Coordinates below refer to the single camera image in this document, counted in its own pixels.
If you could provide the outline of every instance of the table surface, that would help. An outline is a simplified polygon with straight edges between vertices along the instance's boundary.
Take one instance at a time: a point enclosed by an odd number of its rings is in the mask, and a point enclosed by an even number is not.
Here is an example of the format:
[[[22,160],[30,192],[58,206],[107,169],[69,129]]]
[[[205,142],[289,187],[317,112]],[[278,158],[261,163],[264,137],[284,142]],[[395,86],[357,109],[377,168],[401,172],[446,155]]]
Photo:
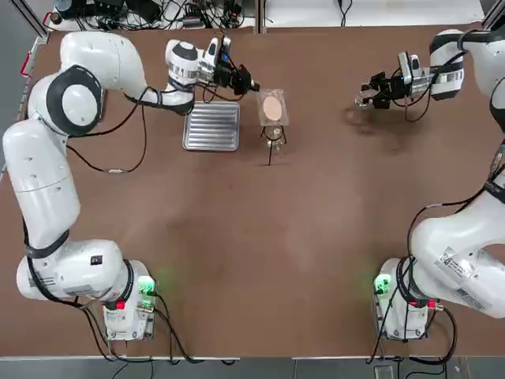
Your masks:
[[[432,102],[421,122],[405,123],[399,109],[354,110],[361,82],[384,69],[392,73],[402,50],[426,63],[428,45],[443,29],[232,31],[234,61],[246,64],[264,88],[286,90],[289,144],[274,165],[265,166],[254,94],[240,102],[240,148],[232,153],[185,151],[184,119],[146,108],[148,151],[138,171],[102,174],[69,156],[82,205],[72,239],[112,239],[125,257],[142,260],[192,355],[369,355],[376,338],[371,286],[380,266],[406,254],[406,232],[421,206],[480,188],[502,139],[477,90],[471,58],[458,97]],[[125,35],[144,60],[148,83],[164,88],[167,40],[206,46],[214,34]],[[33,81],[58,69],[61,37],[52,33],[38,52]],[[108,93],[100,127],[116,125],[131,106],[121,93]],[[138,111],[116,133],[71,145],[102,167],[130,167],[141,154],[142,134]],[[7,175],[0,209],[0,355],[98,355],[82,315],[17,291],[23,236]],[[450,307],[458,355],[505,355],[494,338],[505,323]],[[387,343],[386,352],[443,355],[449,335],[446,321],[439,322],[428,339]],[[158,323],[155,341],[129,343],[128,354],[167,356],[167,336]]]

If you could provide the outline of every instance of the gray floor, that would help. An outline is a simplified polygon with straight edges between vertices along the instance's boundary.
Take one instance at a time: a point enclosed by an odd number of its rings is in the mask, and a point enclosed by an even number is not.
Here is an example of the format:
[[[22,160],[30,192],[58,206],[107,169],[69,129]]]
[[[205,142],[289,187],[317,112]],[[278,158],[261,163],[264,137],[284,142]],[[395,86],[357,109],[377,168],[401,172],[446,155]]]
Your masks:
[[[469,362],[472,378],[491,379],[496,377],[491,371],[491,360],[494,372],[505,370],[505,360],[501,358],[478,358]],[[376,366],[391,366],[393,377],[396,378],[397,366],[394,362],[376,361],[366,365],[363,359],[335,359],[335,360],[298,360],[288,358],[248,358],[241,359],[233,366],[224,366],[221,362],[204,362],[190,365],[181,362],[177,366],[170,366],[166,362],[154,363],[154,378],[169,377],[172,379],[330,379],[330,378],[363,378],[373,379]],[[123,363],[109,363],[97,360],[60,360],[60,361],[24,361],[0,362],[0,376],[5,379],[54,379],[72,377],[73,379],[111,379]],[[426,368],[403,362],[400,377],[412,371],[429,373],[440,372],[440,368]],[[449,379],[464,379],[457,361],[447,365]],[[151,375],[150,363],[130,364],[117,377],[121,379],[148,379]],[[427,377],[427,375],[411,375],[409,378]]]
[[[481,0],[482,10],[484,10],[484,14],[486,14],[492,7],[492,5],[496,2],[496,0]]]
[[[0,136],[16,120],[26,78],[19,72],[26,54],[32,49],[36,33],[17,12],[10,0],[0,1]],[[3,167],[3,150],[0,144],[0,169]]]

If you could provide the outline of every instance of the electronic equipment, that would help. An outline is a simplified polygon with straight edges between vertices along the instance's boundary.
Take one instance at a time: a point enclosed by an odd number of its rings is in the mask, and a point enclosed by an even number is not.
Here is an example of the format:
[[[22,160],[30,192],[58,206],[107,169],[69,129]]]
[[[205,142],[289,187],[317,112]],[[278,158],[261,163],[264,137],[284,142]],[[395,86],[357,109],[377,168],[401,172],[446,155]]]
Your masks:
[[[63,19],[68,20],[83,14],[86,0],[57,0],[54,7]]]
[[[161,7],[152,0],[126,0],[128,9],[144,18],[149,24],[161,20]]]

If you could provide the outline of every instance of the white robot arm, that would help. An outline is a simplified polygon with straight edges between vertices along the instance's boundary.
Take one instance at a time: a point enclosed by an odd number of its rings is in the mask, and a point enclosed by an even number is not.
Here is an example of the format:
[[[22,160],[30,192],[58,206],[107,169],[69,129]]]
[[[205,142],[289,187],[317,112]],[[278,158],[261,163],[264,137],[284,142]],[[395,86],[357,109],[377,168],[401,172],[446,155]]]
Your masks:
[[[401,65],[402,73],[411,75],[409,84],[401,86],[399,78],[381,75],[362,90],[386,91],[380,96],[360,96],[357,102],[384,108],[391,99],[415,98],[424,91],[429,91],[434,100],[453,98],[462,87],[466,52],[473,57],[479,89],[490,97],[492,116],[505,132],[505,36],[500,32],[442,32],[430,46],[429,69],[415,75],[418,62],[412,64],[401,54],[400,61],[406,62]],[[420,88],[416,88],[416,79]],[[483,190],[459,212],[424,220],[415,227],[410,238],[415,259],[409,272],[406,273],[409,259],[384,263],[375,279],[374,291],[379,320],[383,318],[383,331],[388,338],[422,337],[430,299],[456,302],[495,318],[505,317],[505,266],[484,250],[486,246],[505,243],[504,188],[505,171],[501,167],[492,171]]]
[[[230,40],[214,38],[206,51],[171,40],[166,46],[168,84],[148,87],[142,61],[129,40],[105,32],[75,32],[62,40],[62,66],[32,89],[28,119],[7,129],[3,148],[7,170],[24,219],[26,256],[17,286],[27,298],[87,296],[104,304],[110,340],[142,340],[152,320],[143,303],[148,270],[123,260],[112,241],[71,241],[80,203],[66,159],[69,136],[96,127],[102,89],[123,91],[134,103],[185,114],[198,81],[230,86],[235,93],[257,90],[245,67],[228,61]],[[227,82],[223,72],[228,73]]]

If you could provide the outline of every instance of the ridged metal tray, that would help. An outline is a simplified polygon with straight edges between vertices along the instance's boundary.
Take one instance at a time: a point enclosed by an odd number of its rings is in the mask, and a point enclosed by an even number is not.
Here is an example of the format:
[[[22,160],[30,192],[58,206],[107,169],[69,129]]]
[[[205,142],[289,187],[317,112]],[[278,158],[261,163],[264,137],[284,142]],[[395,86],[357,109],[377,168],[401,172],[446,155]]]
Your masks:
[[[234,152],[238,148],[239,127],[238,103],[197,101],[186,116],[182,146],[186,150]]]

